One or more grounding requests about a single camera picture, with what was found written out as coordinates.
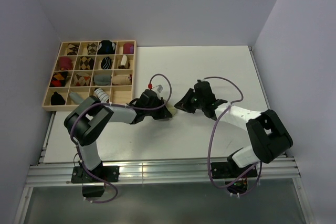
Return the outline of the white black striped sock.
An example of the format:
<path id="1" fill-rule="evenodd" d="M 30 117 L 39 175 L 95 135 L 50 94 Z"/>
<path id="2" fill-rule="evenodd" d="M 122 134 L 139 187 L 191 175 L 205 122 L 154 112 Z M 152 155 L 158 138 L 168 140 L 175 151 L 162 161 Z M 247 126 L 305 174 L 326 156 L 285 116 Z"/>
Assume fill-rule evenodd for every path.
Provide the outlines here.
<path id="1" fill-rule="evenodd" d="M 94 93 L 96 95 L 96 97 L 104 103 L 108 103 L 110 100 L 110 96 L 109 94 L 104 91 L 102 88 L 95 88 Z"/>

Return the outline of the pale green ankle sock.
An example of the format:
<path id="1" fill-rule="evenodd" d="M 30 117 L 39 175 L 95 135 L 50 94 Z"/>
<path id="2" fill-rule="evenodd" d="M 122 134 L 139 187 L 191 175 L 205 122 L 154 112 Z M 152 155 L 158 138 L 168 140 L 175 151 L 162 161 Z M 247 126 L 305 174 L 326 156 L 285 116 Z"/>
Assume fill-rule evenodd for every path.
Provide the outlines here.
<path id="1" fill-rule="evenodd" d="M 167 110 L 171 113 L 172 117 L 174 117 L 175 114 L 177 113 L 176 108 L 175 108 L 174 106 L 171 106 L 171 105 L 169 105 L 169 106 L 167 107 Z"/>

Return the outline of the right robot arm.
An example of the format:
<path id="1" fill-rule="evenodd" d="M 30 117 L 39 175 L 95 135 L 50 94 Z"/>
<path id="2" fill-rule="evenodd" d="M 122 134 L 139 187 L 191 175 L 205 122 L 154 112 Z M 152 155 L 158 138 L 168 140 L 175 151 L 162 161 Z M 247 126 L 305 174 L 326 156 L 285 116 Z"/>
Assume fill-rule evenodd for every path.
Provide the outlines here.
<path id="1" fill-rule="evenodd" d="M 215 125 L 225 122 L 247 132 L 250 144 L 228 158 L 227 170 L 234 177 L 240 176 L 248 165 L 272 162 L 293 146 L 290 134 L 275 111 L 248 110 L 234 105 L 233 101 L 218 99 L 206 80 L 198 80 L 174 107 L 186 113 L 201 110 Z"/>

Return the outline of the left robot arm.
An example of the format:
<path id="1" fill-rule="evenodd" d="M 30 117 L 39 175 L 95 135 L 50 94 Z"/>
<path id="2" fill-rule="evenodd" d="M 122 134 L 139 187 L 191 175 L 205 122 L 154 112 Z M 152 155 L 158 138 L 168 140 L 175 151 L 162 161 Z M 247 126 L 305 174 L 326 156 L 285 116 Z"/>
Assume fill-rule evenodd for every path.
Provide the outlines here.
<path id="1" fill-rule="evenodd" d="M 168 120 L 175 112 L 158 92 L 150 89 L 125 105 L 102 102 L 90 96 L 66 117 L 64 126 L 76 146 L 84 177 L 96 182 L 108 177 L 96 143 L 108 123 L 135 125 L 147 116 L 154 120 Z"/>

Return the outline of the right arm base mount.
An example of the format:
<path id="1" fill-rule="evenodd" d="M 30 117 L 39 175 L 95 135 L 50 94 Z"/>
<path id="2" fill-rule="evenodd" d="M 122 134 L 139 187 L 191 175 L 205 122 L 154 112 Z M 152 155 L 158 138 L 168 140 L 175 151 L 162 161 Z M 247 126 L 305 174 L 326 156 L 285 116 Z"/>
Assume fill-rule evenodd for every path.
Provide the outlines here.
<path id="1" fill-rule="evenodd" d="M 211 162 L 212 179 L 235 179 L 241 175 L 241 173 L 246 171 L 250 166 L 251 165 L 248 165 L 244 168 L 239 168 L 233 161 Z M 227 189 L 234 195 L 245 193 L 248 190 L 248 178 L 256 178 L 257 176 L 258 173 L 254 167 Z"/>

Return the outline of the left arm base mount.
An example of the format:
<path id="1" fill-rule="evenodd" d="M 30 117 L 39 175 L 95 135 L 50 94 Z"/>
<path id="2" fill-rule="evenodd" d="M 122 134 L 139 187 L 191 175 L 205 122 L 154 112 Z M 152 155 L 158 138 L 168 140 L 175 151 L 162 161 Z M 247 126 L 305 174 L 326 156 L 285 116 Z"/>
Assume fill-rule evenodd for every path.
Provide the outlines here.
<path id="1" fill-rule="evenodd" d="M 70 182 L 82 186 L 82 195 L 90 200 L 98 200 L 103 196 L 106 184 L 101 186 L 91 185 L 101 183 L 102 180 L 115 183 L 119 178 L 119 166 L 98 166 L 91 171 L 93 177 L 89 175 L 82 166 L 75 166 L 72 171 Z"/>

